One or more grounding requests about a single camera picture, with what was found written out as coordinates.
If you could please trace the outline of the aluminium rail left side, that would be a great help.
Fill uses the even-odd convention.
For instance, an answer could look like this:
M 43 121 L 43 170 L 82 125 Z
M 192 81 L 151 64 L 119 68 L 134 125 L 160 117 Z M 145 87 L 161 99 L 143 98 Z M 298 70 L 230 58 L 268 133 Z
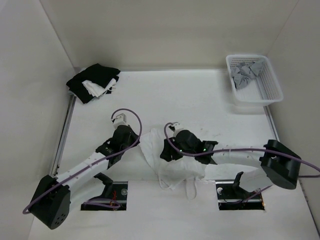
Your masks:
M 51 177 L 55 176 L 58 173 L 59 168 L 60 168 L 60 163 L 62 160 L 62 155 L 63 155 L 63 151 L 65 148 L 67 135 L 68 135 L 69 128 L 70 128 L 76 99 L 77 99 L 77 97 L 74 95 L 71 95 L 69 98 L 68 107 L 67 107 L 66 115 L 64 118 L 63 126 L 62 126 L 61 135 L 59 138 L 56 153 L 55 153 L 54 159 L 52 161 L 50 172 L 49 172 L 49 175 Z

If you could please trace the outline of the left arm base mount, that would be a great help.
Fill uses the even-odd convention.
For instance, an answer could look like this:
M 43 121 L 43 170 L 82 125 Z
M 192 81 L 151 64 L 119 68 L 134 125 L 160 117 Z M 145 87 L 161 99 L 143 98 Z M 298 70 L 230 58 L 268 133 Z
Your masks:
M 81 211 L 126 211 L 128 187 L 127 181 L 113 181 L 103 173 L 97 174 L 95 179 L 98 183 L 103 184 L 103 190 L 83 203 Z

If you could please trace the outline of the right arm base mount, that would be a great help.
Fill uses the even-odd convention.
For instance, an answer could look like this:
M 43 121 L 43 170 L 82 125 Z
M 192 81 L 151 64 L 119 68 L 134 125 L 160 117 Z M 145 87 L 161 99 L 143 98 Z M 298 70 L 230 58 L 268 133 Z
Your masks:
M 220 180 L 215 182 L 218 208 L 220 211 L 265 210 L 262 194 L 257 191 L 248 192 L 240 188 L 239 172 L 234 180 Z

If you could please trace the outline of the white folded tank top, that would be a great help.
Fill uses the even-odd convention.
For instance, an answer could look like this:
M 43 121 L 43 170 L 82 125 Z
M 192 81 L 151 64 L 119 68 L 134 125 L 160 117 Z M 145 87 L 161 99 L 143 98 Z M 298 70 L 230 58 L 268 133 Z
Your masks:
M 93 83 L 90 80 L 85 80 L 82 82 L 82 85 L 88 91 L 88 93 L 93 97 L 100 97 L 105 95 L 107 92 L 112 92 L 116 89 L 117 81 L 113 78 L 106 87 L 102 87 L 96 83 Z

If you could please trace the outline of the white tank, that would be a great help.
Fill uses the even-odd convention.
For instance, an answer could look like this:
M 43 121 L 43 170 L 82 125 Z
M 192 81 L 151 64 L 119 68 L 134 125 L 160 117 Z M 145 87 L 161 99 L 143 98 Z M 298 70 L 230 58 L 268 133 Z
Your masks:
M 82 82 L 82 85 L 88 91 L 88 93 L 93 97 L 100 97 L 105 95 L 107 92 L 112 92 L 116 89 L 117 81 L 113 78 L 106 87 L 102 87 L 96 83 L 93 83 L 90 80 L 85 80 Z
M 152 128 L 140 137 L 139 147 L 147 164 L 157 175 L 160 187 L 163 190 L 174 190 L 185 184 L 186 197 L 191 201 L 197 196 L 197 181 L 205 177 L 207 166 L 189 156 L 170 162 L 161 159 L 164 140 L 164 133 L 158 128 Z

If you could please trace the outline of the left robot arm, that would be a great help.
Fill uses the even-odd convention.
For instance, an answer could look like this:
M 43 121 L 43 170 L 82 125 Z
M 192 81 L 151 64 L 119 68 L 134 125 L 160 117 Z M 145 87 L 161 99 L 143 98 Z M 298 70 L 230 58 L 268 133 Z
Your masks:
M 113 136 L 86 160 L 57 176 L 44 176 L 24 213 L 32 214 L 50 230 L 58 228 L 69 215 L 76 191 L 92 179 L 104 178 L 103 171 L 113 167 L 127 150 L 140 143 L 141 133 L 142 130 L 136 134 L 126 124 L 117 126 Z

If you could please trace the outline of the white plastic laundry basket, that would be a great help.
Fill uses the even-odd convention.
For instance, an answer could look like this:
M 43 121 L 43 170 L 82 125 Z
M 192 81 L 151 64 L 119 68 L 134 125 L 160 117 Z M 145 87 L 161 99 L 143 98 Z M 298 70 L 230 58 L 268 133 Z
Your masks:
M 236 89 L 231 77 L 231 67 L 241 62 L 249 64 L 264 59 L 264 67 L 258 77 L 243 89 Z M 230 78 L 234 103 L 241 107 L 265 107 L 284 99 L 279 81 L 269 59 L 257 54 L 231 54 L 225 58 Z

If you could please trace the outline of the grey crumpled tank top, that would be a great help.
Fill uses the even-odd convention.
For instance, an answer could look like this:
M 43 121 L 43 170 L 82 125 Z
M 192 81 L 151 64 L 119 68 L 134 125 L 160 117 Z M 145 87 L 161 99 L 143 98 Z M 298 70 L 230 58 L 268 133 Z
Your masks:
M 262 72 L 264 59 L 246 64 L 244 61 L 230 68 L 231 77 L 237 90 L 247 87 Z

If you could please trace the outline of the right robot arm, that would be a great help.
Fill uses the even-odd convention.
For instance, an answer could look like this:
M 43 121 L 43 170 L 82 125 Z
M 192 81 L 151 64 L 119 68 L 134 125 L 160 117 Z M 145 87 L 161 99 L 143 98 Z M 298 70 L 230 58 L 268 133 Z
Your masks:
M 253 167 L 253 171 L 240 172 L 234 179 L 232 192 L 238 198 L 249 192 L 276 185 L 287 190 L 297 186 L 300 157 L 277 140 L 270 139 L 261 151 L 236 151 L 217 141 L 200 140 L 186 129 L 176 129 L 173 136 L 164 139 L 160 158 L 170 162 L 192 157 L 204 165 L 234 164 Z

